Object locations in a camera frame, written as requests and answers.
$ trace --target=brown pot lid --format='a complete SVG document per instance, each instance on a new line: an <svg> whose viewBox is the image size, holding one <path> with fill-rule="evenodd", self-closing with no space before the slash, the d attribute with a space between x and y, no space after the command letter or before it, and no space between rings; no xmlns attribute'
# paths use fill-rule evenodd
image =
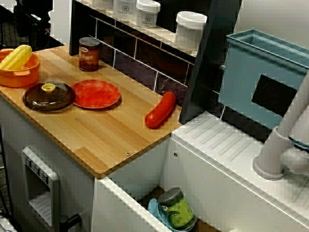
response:
<svg viewBox="0 0 309 232"><path fill-rule="evenodd" d="M55 85L48 93L42 89L45 84ZM76 98L75 91L61 82L44 82L30 87L23 96L23 103L32 110L50 112L61 110L71 105Z"/></svg>

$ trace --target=toy corn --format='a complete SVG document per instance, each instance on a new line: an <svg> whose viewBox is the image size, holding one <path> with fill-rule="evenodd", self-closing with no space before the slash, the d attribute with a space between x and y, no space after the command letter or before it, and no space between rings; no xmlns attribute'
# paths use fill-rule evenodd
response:
<svg viewBox="0 0 309 232"><path fill-rule="evenodd" d="M30 59L32 54L31 47L28 45L20 45L13 52L11 52L0 63L2 70L20 70Z"/></svg>

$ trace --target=red plate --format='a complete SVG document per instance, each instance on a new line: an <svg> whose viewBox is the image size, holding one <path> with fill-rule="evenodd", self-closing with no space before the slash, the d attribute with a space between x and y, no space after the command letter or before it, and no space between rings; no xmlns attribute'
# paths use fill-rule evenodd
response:
<svg viewBox="0 0 309 232"><path fill-rule="evenodd" d="M105 81L81 81L71 88L76 93L74 104L83 108L105 108L113 105L120 98L119 89Z"/></svg>

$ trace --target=orange pot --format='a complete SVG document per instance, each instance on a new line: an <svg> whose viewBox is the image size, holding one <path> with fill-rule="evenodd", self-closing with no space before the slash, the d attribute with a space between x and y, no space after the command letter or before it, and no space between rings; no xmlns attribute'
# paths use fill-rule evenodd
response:
<svg viewBox="0 0 309 232"><path fill-rule="evenodd" d="M0 51L0 62L9 55L13 49ZM29 61L20 70L0 69L0 85L11 88L19 88L34 83L39 78L40 60L32 54Z"/></svg>

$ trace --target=green cup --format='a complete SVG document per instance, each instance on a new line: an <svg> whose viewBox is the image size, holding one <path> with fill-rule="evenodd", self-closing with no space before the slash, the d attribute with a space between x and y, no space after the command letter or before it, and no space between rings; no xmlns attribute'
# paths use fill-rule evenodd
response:
<svg viewBox="0 0 309 232"><path fill-rule="evenodd" d="M173 228L185 230L196 222L196 217L180 188L163 193L158 201Z"/></svg>

